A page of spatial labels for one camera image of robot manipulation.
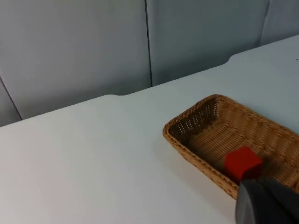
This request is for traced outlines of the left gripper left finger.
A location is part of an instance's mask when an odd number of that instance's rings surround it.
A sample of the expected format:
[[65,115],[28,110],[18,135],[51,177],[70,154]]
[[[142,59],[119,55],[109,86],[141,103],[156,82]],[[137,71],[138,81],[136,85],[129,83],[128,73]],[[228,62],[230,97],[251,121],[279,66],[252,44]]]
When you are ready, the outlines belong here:
[[240,182],[235,206],[237,224],[290,224],[291,217],[274,195],[256,180]]

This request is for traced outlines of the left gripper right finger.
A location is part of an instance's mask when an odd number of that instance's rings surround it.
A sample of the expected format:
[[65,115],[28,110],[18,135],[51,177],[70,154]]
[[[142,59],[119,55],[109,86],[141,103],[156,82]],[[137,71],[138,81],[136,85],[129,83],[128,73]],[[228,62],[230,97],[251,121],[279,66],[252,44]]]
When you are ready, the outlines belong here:
[[258,224],[297,224],[299,195],[290,187],[274,179],[259,179],[263,192],[257,209]]

